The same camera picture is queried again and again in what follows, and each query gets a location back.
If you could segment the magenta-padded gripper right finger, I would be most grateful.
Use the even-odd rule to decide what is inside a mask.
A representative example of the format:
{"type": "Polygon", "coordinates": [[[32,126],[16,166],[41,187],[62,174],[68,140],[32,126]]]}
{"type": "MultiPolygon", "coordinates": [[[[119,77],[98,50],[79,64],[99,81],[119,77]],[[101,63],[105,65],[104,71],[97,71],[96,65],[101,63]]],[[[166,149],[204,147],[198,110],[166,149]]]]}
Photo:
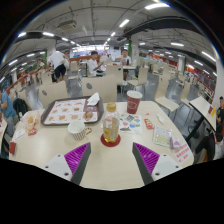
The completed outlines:
{"type": "Polygon", "coordinates": [[[168,154],[159,155],[138,143],[133,143],[132,153],[145,185],[182,169],[168,154]]]}

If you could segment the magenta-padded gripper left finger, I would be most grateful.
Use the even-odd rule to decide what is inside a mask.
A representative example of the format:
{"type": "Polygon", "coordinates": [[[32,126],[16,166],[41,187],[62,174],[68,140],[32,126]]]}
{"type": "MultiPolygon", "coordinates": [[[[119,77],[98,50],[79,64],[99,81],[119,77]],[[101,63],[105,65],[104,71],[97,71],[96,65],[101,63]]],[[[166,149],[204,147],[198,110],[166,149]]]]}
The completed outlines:
{"type": "Polygon", "coordinates": [[[90,154],[91,144],[86,143],[65,155],[56,154],[48,161],[44,169],[56,176],[79,185],[90,154]]]}

